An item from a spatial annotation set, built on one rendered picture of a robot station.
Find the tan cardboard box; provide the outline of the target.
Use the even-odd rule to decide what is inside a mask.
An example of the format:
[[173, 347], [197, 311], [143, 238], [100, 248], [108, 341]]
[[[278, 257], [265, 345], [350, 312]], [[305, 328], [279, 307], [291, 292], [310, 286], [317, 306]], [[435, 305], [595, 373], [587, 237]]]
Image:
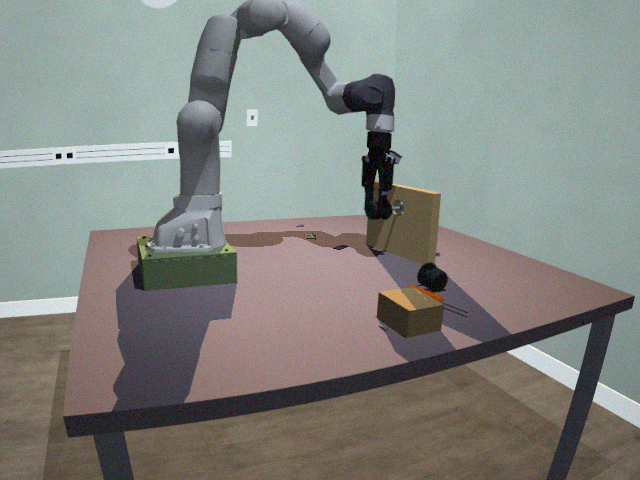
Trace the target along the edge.
[[441, 331], [444, 304], [409, 287], [379, 292], [377, 318], [406, 338]]

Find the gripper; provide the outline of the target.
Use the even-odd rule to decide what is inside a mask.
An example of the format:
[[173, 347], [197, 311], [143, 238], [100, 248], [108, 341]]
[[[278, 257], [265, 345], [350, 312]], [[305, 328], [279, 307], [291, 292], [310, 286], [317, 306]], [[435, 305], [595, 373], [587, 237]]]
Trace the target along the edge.
[[391, 133], [367, 132], [367, 148], [369, 148], [369, 152], [368, 155], [362, 156], [361, 185], [365, 188], [364, 210], [366, 204], [369, 201], [373, 201], [374, 190], [372, 189], [375, 189], [373, 186], [378, 169], [380, 186], [380, 189], [378, 189], [378, 213], [386, 213], [387, 195], [388, 190], [392, 189], [393, 186], [393, 171], [396, 160], [395, 157], [389, 156], [389, 150], [391, 149], [391, 137]]

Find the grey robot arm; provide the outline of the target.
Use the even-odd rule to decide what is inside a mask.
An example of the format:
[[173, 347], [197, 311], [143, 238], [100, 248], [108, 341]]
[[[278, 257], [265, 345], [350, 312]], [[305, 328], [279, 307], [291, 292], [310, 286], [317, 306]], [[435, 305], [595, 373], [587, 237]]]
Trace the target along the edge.
[[219, 133], [242, 39], [280, 27], [277, 30], [299, 55], [330, 111], [338, 115], [365, 111], [366, 130], [394, 131], [393, 79], [372, 74], [349, 83], [338, 81], [323, 56], [331, 43], [330, 34], [300, 0], [247, 0], [233, 13], [212, 16], [201, 34], [188, 103], [176, 122], [180, 193], [147, 241], [152, 252], [209, 252], [227, 243], [221, 217]]

